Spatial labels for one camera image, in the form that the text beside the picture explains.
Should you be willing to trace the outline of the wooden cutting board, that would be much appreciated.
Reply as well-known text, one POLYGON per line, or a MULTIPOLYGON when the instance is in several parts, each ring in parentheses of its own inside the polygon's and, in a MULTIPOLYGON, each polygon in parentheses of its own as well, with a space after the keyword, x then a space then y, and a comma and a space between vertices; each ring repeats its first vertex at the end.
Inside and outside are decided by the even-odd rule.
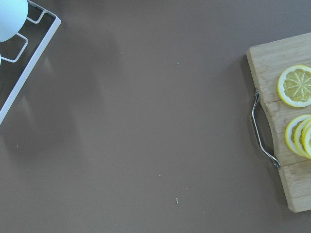
POLYGON ((255 88, 260 92, 263 107, 272 133, 274 156, 280 162, 279 175, 291 211, 311 208, 311 161, 292 152, 285 143, 288 123, 311 108, 286 105, 277 93, 280 74, 294 65, 311 65, 311 35, 302 34, 250 47, 246 56, 255 88))

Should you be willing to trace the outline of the middle stacked lemon slice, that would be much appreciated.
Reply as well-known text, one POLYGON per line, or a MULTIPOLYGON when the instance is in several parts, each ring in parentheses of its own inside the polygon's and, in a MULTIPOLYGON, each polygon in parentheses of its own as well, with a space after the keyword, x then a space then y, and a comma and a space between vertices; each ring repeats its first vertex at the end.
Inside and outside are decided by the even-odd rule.
POLYGON ((306 124, 310 121, 310 117, 303 120, 303 121, 300 121, 295 129, 295 132, 294 132, 294 144, 296 145, 296 148, 299 152, 299 154, 301 156, 304 156, 308 159, 310 159, 311 157, 309 156, 309 154, 304 150, 304 146, 303 146, 303 143, 302 143, 302 131, 304 129, 304 127, 306 126, 306 124))

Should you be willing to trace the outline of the single lemon slice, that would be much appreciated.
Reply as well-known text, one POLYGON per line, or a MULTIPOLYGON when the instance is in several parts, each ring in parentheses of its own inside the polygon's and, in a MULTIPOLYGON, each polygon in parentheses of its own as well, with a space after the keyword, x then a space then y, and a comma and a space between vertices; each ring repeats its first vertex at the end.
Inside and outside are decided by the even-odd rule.
POLYGON ((311 104, 311 68, 295 65, 285 69, 277 82, 277 93, 287 105, 296 108, 311 104))

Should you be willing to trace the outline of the front stacked lemon slice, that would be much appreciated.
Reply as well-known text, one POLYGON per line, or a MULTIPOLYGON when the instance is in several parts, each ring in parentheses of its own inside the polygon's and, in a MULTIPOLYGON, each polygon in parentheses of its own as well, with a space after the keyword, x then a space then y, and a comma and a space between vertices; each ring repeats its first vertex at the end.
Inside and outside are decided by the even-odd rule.
POLYGON ((298 126, 299 123, 301 123, 303 120, 309 120, 311 118, 310 115, 301 115, 298 116, 296 118, 294 118, 293 120, 290 121, 290 123, 287 125, 286 130, 285 130, 285 142, 286 145, 288 146, 288 148, 294 152, 295 154, 302 156, 302 157, 306 157, 306 155, 304 155, 303 153, 301 153, 298 149, 298 147, 296 146, 296 144, 294 143, 294 133, 295 133, 295 129, 298 126))

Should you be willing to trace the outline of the stacked lemon slice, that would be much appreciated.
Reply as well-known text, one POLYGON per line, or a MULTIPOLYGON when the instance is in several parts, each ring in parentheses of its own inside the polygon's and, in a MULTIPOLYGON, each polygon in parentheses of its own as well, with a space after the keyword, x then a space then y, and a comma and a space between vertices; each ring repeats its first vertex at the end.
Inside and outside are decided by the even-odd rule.
POLYGON ((309 120, 302 130, 302 146, 307 154, 307 157, 311 158, 311 121, 309 120))
POLYGON ((294 144, 296 145, 296 148, 299 152, 299 154, 301 156, 304 156, 308 159, 310 159, 311 157, 309 156, 309 154, 304 150, 304 146, 303 146, 303 143, 302 143, 302 131, 304 129, 304 127, 306 126, 306 124, 310 121, 310 117, 303 120, 303 121, 300 121, 295 129, 295 132, 294 132, 294 144))
POLYGON ((299 123, 301 123, 303 120, 309 120, 311 118, 310 115, 301 115, 298 116, 296 118, 294 118, 293 120, 290 121, 290 123, 287 125, 286 130, 285 130, 285 142, 286 145, 288 146, 288 148, 294 152, 295 154, 302 156, 302 157, 306 157, 306 155, 304 155, 303 153, 301 153, 298 149, 298 147, 296 146, 296 144, 294 143, 294 133, 295 133, 295 129, 298 126, 299 123))

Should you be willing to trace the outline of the pale blue cup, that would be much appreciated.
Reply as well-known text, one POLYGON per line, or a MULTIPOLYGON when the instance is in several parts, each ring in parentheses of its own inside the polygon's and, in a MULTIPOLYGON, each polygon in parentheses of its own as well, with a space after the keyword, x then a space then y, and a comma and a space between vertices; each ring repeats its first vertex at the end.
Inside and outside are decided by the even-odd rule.
POLYGON ((12 38, 24 25, 28 15, 26 0, 0 1, 0 41, 12 38))

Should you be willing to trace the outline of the back stacked lemon slice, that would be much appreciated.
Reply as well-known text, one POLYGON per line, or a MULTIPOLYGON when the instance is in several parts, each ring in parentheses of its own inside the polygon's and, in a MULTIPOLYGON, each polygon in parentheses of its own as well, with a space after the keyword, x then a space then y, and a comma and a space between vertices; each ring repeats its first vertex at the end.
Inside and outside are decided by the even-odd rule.
POLYGON ((307 157, 311 158, 311 121, 309 120, 302 130, 302 146, 307 154, 307 157))

